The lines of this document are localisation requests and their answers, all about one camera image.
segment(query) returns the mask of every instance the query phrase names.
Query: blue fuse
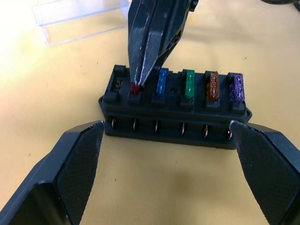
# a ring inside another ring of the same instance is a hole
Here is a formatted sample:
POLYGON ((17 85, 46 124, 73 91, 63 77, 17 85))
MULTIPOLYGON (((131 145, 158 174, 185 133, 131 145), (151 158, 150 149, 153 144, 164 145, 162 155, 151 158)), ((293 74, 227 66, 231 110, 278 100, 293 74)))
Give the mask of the blue fuse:
POLYGON ((165 95, 165 83, 167 80, 168 72, 169 72, 169 70, 165 69, 165 68, 161 68, 159 71, 159 79, 158 79, 157 88, 156 88, 156 94, 159 97, 162 97, 165 95))

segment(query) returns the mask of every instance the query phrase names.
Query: green fuse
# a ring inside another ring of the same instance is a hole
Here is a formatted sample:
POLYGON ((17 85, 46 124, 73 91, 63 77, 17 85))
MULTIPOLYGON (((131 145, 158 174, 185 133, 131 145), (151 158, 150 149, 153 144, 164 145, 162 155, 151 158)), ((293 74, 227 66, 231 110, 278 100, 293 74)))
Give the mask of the green fuse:
POLYGON ((195 92, 195 71, 187 70, 187 82, 186 82, 186 98, 194 97, 195 92))

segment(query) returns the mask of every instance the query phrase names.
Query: black plastic housing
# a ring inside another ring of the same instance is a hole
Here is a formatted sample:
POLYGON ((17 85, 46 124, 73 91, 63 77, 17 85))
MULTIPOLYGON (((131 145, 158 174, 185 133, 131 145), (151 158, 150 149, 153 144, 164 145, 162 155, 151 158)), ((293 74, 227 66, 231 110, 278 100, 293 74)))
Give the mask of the black plastic housing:
POLYGON ((134 95, 130 93, 129 69, 115 65, 105 94, 99 99, 105 117, 105 133, 168 143, 235 149, 233 138, 229 139, 227 132, 229 123, 231 120, 248 122, 252 113, 246 108, 245 102, 239 105, 230 103, 229 82, 232 73, 219 75, 219 100, 207 101, 206 85, 209 75, 210 71, 195 73, 195 95, 192 99, 184 98, 186 70, 177 74, 169 71, 164 97, 156 96, 158 75, 150 76, 142 92, 134 95), (206 125, 208 133, 204 137, 206 125))

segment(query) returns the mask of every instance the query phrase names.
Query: transparent plastic case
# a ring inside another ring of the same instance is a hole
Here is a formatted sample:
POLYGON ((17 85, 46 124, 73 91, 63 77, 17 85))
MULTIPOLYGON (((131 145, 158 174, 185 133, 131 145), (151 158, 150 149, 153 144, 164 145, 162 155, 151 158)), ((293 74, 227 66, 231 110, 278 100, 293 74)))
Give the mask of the transparent plastic case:
POLYGON ((48 45, 127 26, 130 0, 59 0, 32 7, 48 45))

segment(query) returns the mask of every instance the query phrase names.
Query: pliers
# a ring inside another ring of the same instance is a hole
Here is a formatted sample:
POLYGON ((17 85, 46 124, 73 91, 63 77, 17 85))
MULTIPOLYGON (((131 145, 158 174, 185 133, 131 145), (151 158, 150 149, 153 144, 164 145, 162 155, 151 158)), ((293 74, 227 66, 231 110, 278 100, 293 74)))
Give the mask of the pliers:
POLYGON ((198 0, 133 0, 128 13, 130 80, 143 86, 179 42, 198 0))

